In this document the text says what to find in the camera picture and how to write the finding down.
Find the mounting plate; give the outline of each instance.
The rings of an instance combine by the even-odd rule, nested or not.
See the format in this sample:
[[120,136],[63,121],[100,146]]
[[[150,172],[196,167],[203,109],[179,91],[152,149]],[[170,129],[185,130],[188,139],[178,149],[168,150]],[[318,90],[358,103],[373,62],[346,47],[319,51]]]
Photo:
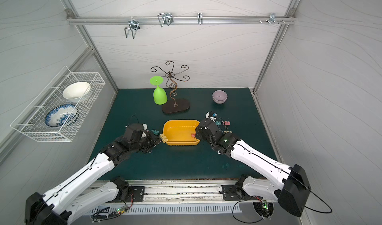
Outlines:
[[220,192],[223,194],[223,200],[224,201],[239,201],[239,200],[243,200],[243,199],[239,198],[239,196],[237,196],[236,188],[235,188],[234,184],[222,185]]
[[144,195],[144,186],[130,186],[129,190],[133,194],[133,202],[139,203],[143,201],[143,195]]

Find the yellow plastic tray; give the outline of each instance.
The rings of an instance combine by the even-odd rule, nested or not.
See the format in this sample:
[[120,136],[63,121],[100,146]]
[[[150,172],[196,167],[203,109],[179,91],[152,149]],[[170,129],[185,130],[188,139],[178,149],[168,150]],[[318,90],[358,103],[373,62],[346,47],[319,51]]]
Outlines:
[[169,146],[195,146],[200,140],[192,137],[199,121],[195,119],[170,120],[163,126],[163,134]]

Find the purple bowl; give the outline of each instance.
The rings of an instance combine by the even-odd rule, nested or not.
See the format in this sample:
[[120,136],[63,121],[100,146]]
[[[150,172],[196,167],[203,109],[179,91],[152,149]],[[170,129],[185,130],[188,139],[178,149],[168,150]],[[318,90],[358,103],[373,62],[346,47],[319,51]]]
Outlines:
[[228,98],[228,95],[226,92],[222,90],[216,90],[212,94],[212,99],[214,102],[218,104],[223,104]]

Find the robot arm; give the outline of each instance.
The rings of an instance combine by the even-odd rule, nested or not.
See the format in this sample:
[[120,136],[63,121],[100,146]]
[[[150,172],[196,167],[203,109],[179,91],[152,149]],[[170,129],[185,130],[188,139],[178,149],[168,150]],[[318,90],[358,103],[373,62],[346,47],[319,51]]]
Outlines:
[[270,183],[257,184],[248,176],[240,179],[236,184],[242,188],[244,194],[240,197],[261,196],[274,198],[289,213],[300,217],[305,207],[310,191],[308,177],[302,167],[282,164],[260,153],[238,136],[223,133],[216,123],[208,117],[196,127],[195,137],[207,141],[218,154],[241,161],[265,176]]
[[129,195],[129,184],[121,178],[112,180],[100,189],[79,198],[77,196],[103,174],[127,160],[131,153],[147,153],[159,144],[160,137],[146,131],[146,128],[145,124],[127,126],[123,136],[103,147],[92,161],[70,178],[43,195],[31,195],[26,200],[25,223],[70,224],[98,204],[115,198],[125,200]]

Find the blue and white plate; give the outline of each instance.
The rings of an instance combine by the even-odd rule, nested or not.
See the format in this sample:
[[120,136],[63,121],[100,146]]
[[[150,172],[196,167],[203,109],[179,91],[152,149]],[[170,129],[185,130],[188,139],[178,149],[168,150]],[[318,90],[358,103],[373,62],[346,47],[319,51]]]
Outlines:
[[77,118],[77,108],[72,104],[60,105],[51,110],[45,117],[45,124],[50,127],[62,126],[67,118],[68,121],[65,125],[70,125]]

